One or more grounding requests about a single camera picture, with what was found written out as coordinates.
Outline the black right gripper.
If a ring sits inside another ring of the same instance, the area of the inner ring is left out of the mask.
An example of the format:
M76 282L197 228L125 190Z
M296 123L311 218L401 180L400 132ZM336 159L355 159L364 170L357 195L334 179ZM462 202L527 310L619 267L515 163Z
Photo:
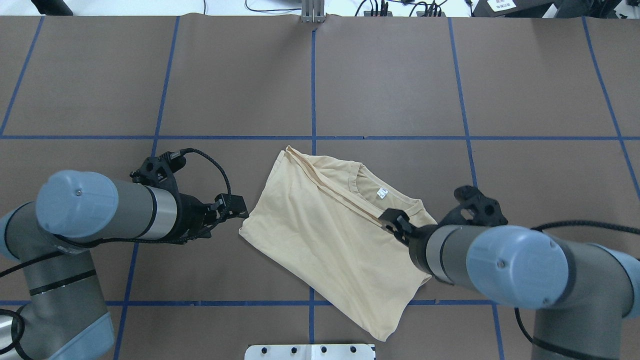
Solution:
M410 223L409 215L404 210L387 208L378 217L381 227L392 234L399 242L407 246L410 260L414 266L425 273L433 273L426 257L426 247L430 237L441 226L438 224L416 227Z

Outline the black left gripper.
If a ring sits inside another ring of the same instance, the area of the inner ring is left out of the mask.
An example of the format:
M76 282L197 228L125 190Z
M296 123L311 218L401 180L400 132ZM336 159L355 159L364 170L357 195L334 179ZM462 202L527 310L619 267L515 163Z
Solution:
M195 239L210 239L211 230L230 219L247 219L245 200L237 194L220 193L213 203L202 203L189 194L179 194L181 210L173 243L188 243Z

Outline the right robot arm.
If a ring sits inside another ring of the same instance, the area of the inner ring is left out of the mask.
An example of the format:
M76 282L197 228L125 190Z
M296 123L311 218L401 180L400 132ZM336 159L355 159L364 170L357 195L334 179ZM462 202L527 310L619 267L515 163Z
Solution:
M619 360L623 321L639 317L639 260L596 243L509 225L496 205L415 226L389 208L382 227L435 280L514 308L533 360Z

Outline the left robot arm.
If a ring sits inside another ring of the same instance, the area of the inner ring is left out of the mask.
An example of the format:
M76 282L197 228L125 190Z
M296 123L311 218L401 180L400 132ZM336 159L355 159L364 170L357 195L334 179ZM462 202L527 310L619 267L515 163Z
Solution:
M119 242L185 244L227 219L246 219L241 196L203 203L167 170L132 182L89 171L48 178L36 200L1 219L1 253L18 262L30 303L1 310L3 360L96 360L115 344L112 315L91 250Z

